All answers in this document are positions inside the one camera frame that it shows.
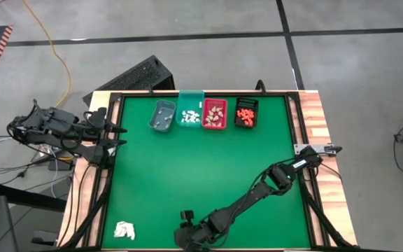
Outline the crumpled white paper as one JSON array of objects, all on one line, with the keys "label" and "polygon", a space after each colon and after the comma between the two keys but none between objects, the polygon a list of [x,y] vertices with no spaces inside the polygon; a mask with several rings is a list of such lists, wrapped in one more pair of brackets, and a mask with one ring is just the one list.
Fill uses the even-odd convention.
[{"label": "crumpled white paper", "polygon": [[125,221],[118,222],[116,224],[115,230],[113,232],[113,236],[115,238],[127,237],[127,238],[131,239],[132,241],[134,241],[136,238],[134,224],[128,223]]}]

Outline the teal translucent plastic bin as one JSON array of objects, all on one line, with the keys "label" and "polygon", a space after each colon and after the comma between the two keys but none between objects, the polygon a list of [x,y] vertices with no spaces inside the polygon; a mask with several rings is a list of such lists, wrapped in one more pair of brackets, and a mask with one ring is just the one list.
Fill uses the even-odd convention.
[{"label": "teal translucent plastic bin", "polygon": [[[176,107],[176,122],[184,127],[200,127],[202,125],[202,111],[203,111],[204,92],[202,90],[181,90],[178,96]],[[182,111],[194,111],[199,113],[200,116],[182,116]],[[200,122],[181,122],[182,118],[199,118]]]}]

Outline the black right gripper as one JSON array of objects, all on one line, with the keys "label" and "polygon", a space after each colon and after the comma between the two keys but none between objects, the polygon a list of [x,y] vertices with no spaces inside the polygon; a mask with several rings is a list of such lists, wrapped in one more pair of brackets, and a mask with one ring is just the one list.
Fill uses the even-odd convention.
[{"label": "black right gripper", "polygon": [[194,225],[190,218],[174,231],[174,243],[184,250],[204,250],[205,244],[214,244],[221,238],[221,220],[210,217]]}]

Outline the black slotted plastic basket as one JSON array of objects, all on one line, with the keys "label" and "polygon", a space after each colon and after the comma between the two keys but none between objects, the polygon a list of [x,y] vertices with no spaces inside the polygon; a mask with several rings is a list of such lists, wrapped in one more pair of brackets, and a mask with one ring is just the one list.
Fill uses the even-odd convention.
[{"label": "black slotted plastic basket", "polygon": [[[256,99],[249,99],[249,98],[245,98],[245,97],[237,97],[236,98],[236,106],[235,106],[235,110],[234,110],[234,124],[237,127],[253,129],[257,125],[258,106],[259,106],[259,101],[256,100]],[[243,120],[238,119],[238,115],[236,114],[236,112],[238,110],[240,111],[241,109],[248,109],[249,111],[254,111],[254,116],[249,115],[249,114],[244,115],[244,114],[241,113],[243,118],[245,116],[249,116],[250,118],[252,118],[254,120],[254,125],[252,127],[250,125],[245,125],[244,124],[244,121],[245,121],[244,119]]]}]

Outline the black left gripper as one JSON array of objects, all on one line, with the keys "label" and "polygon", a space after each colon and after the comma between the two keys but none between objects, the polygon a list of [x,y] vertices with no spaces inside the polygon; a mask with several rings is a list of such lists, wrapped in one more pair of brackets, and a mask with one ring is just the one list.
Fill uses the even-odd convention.
[{"label": "black left gripper", "polygon": [[114,147],[126,144],[127,141],[119,139],[106,139],[104,134],[126,133],[127,130],[119,125],[112,125],[106,118],[107,108],[100,107],[96,111],[84,112],[84,121],[88,129],[84,131],[84,141],[91,145],[84,146],[84,154],[111,154]]}]

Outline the red slotted plastic basket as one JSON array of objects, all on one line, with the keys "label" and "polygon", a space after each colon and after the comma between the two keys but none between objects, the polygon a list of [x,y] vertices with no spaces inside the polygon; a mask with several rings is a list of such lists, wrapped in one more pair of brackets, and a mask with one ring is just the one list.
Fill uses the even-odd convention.
[{"label": "red slotted plastic basket", "polygon": [[[223,117],[219,117],[218,116],[218,112],[217,116],[219,117],[218,121],[213,121],[213,116],[211,115],[207,115],[208,111],[211,111],[211,109],[216,106],[218,107],[222,107],[222,113],[223,113]],[[215,123],[216,125],[218,123],[222,123],[222,127],[212,127],[212,126],[205,126],[205,118],[206,117],[210,117],[211,118],[211,123]],[[202,111],[202,121],[201,121],[201,126],[205,129],[210,129],[210,130],[224,130],[227,126],[227,101],[225,99],[211,99],[211,98],[205,98],[204,103],[203,103],[203,111]]]}]

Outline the grey-blue plastic bin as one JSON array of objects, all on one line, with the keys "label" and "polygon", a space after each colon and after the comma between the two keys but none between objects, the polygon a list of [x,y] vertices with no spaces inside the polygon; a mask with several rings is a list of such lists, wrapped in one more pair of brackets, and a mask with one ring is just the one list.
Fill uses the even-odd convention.
[{"label": "grey-blue plastic bin", "polygon": [[[148,123],[149,127],[158,132],[169,131],[170,126],[169,126],[169,128],[166,129],[165,125],[167,123],[169,123],[171,125],[175,110],[176,110],[176,105],[172,101],[163,100],[163,99],[156,101],[155,110],[153,111],[152,117]],[[169,116],[172,116],[171,121],[166,121],[165,118],[169,117]],[[157,127],[155,126],[156,122],[160,122],[160,125],[158,125]]]}]

